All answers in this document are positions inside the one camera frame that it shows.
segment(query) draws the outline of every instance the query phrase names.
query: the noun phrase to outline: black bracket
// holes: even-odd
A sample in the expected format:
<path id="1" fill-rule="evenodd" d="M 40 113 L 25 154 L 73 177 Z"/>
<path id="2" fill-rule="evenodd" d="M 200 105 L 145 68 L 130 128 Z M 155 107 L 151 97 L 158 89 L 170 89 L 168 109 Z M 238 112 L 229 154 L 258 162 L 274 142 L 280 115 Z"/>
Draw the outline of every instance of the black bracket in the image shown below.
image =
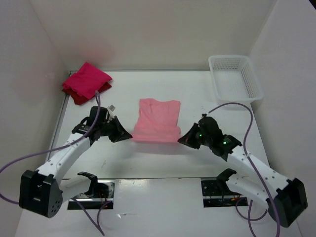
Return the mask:
<path id="1" fill-rule="evenodd" d="M 63 203 L 62 191 L 53 175 L 27 170 L 21 177 L 19 206 L 51 218 Z"/>
<path id="2" fill-rule="evenodd" d="M 288 185 L 283 189 L 278 189 L 277 196 L 274 198 L 280 224 L 289 227 L 296 218 L 307 208 L 307 198 L 304 184 L 299 179 L 287 180 Z M 268 213 L 276 220 L 271 202 L 267 199 Z"/>

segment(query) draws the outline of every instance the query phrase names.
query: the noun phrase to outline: white table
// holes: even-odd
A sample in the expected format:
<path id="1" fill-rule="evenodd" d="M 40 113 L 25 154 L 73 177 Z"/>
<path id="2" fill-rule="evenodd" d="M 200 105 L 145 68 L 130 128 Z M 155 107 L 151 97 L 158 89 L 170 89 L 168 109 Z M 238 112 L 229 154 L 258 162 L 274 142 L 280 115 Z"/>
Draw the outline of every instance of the white table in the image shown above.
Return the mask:
<path id="1" fill-rule="evenodd" d="M 140 98 L 181 101 L 178 125 L 182 134 L 201 118 L 202 113 L 217 106 L 210 72 L 108 74 L 114 79 L 113 88 L 101 95 L 102 106 L 115 105 L 115 114 L 129 132 L 133 131 L 138 118 Z M 94 100 L 83 106 L 74 105 L 71 98 L 67 101 L 55 145 L 66 141 L 73 127 L 89 114 L 93 105 Z M 242 141 L 250 118 L 246 110 L 219 109 L 213 116 L 224 133 Z M 247 147 L 263 162 L 268 162 L 255 122 Z M 180 144 L 137 144 L 131 141 L 113 144 L 108 138 L 101 138 L 77 160 L 66 178 L 80 171 L 99 178 L 124 178 L 116 183 L 114 209 L 104 210 L 101 214 L 101 226 L 107 237 L 251 237 L 247 222 L 238 216 L 235 208 L 203 208 L 200 179 L 196 177 L 214 177 L 226 168 L 227 164 L 206 147 L 197 151 Z M 183 179 L 166 179 L 173 177 Z M 247 207 L 240 209 L 246 214 Z M 262 212 L 254 206 L 253 216 Z M 89 213 L 95 218 L 97 210 Z M 275 236 L 276 224 L 269 216 L 253 227 L 258 237 Z M 83 211 L 69 211 L 64 203 L 52 219 L 23 211 L 16 237 L 34 236 L 98 237 L 101 234 Z M 281 236 L 300 237 L 296 222 L 288 229 L 282 228 Z"/>
<path id="2" fill-rule="evenodd" d="M 179 100 L 181 109 L 178 125 L 182 135 L 198 122 L 202 113 L 216 107 L 210 72 L 108 72 L 113 77 L 112 88 L 101 94 L 101 105 L 113 104 L 115 114 L 130 133 L 138 119 L 139 99 L 159 101 Z M 95 100 L 77 106 L 67 101 L 56 146 L 68 139 L 72 129 L 89 115 Z M 238 106 L 220 108 L 212 116 L 224 133 L 242 141 L 249 126 L 250 115 Z M 248 136 L 247 148 L 268 163 L 260 134 L 254 122 Z M 194 150 L 181 144 L 142 144 L 132 141 L 111 143 L 107 137 L 95 142 L 71 167 L 65 178 L 80 171 L 99 178 L 186 178 L 214 177 L 227 164 L 207 148 Z"/>

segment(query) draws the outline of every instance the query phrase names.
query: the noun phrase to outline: white wall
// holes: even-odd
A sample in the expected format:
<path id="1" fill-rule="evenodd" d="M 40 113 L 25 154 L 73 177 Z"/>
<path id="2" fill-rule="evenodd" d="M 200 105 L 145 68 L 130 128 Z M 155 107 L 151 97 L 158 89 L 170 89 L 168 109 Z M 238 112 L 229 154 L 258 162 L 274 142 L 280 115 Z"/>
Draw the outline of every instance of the white wall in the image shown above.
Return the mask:
<path id="1" fill-rule="evenodd" d="M 2 0 L 0 7 L 0 167 L 47 149 L 63 100 L 67 76 L 56 49 L 27 0 Z M 30 158 L 0 174 L 0 192 L 18 200 Z M 14 236 L 21 209 L 0 200 L 1 236 Z"/>
<path id="2" fill-rule="evenodd" d="M 248 54 L 275 0 L 30 0 L 69 70 L 208 69 Z"/>
<path id="3" fill-rule="evenodd" d="M 278 0 L 252 51 L 265 98 L 254 106 L 268 159 L 301 179 L 308 209 L 298 223 L 315 236 L 316 10 L 308 0 Z"/>

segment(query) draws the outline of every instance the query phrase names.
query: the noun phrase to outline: red cloth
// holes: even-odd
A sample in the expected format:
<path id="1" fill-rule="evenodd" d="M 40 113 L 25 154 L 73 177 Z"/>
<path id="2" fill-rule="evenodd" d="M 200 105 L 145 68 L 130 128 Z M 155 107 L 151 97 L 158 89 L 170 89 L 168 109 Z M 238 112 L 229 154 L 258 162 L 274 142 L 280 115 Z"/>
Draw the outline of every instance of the red cloth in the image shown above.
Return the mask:
<path id="1" fill-rule="evenodd" d="M 110 88 L 111 88 L 111 85 L 108 82 L 106 82 L 103 86 L 101 86 L 100 89 L 98 89 L 98 91 L 101 93 Z M 79 96 L 76 92 L 74 92 L 71 89 L 63 89 L 63 91 L 69 94 L 74 99 L 74 102 L 76 105 L 82 105 L 85 102 L 89 101 L 87 98 L 85 98 L 84 96 Z"/>
<path id="2" fill-rule="evenodd" d="M 64 83 L 63 91 L 71 95 L 75 104 L 81 105 L 100 93 L 111 88 L 112 78 L 89 63 L 85 63 L 78 72 L 72 74 Z"/>

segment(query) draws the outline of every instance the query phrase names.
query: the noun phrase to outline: mesh basket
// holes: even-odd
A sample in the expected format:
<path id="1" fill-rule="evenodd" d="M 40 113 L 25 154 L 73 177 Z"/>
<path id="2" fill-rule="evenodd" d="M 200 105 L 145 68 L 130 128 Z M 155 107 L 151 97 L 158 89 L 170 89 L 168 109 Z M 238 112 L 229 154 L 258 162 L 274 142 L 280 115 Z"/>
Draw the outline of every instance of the mesh basket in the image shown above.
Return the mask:
<path id="1" fill-rule="evenodd" d="M 253 102 L 263 98 L 250 58 L 221 55 L 209 57 L 208 62 L 220 101 Z"/>

